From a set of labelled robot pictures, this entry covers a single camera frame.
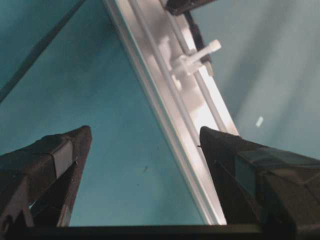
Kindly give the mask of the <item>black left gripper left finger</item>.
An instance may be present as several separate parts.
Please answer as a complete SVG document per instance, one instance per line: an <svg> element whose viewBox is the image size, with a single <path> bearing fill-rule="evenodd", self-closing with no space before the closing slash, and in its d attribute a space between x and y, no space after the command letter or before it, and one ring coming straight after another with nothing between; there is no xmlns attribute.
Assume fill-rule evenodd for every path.
<svg viewBox="0 0 320 240"><path fill-rule="evenodd" d="M91 143L84 125L1 155L0 226L67 227Z"/></svg>

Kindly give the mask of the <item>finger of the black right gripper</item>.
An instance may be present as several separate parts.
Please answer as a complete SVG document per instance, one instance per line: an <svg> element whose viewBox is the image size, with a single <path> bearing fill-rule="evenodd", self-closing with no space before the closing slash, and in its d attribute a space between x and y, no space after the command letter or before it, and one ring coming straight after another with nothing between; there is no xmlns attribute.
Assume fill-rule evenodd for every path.
<svg viewBox="0 0 320 240"><path fill-rule="evenodd" d="M171 16L183 15L197 8L216 2L216 0L161 0L163 8Z"/></svg>

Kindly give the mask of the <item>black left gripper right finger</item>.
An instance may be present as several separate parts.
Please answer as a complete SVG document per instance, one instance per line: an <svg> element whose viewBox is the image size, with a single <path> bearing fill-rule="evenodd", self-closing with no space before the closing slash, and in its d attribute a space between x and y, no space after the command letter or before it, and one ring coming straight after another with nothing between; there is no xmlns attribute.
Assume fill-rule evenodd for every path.
<svg viewBox="0 0 320 240"><path fill-rule="evenodd" d="M206 126L199 138L227 235L240 240L319 239L319 160Z"/></svg>

